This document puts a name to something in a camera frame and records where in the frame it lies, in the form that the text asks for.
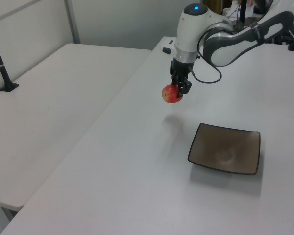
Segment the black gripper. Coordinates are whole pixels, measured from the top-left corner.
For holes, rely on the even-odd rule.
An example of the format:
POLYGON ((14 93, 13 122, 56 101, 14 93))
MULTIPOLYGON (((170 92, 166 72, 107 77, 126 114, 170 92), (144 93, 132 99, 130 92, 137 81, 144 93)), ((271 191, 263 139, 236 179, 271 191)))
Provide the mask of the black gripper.
POLYGON ((184 81, 179 81, 180 78, 188 78, 190 73, 190 68, 193 68, 194 62, 192 63, 182 63, 177 61, 175 58, 170 63, 170 75, 171 84, 178 86, 177 97, 183 97, 183 94, 187 94, 192 86, 192 83, 187 79, 184 81))

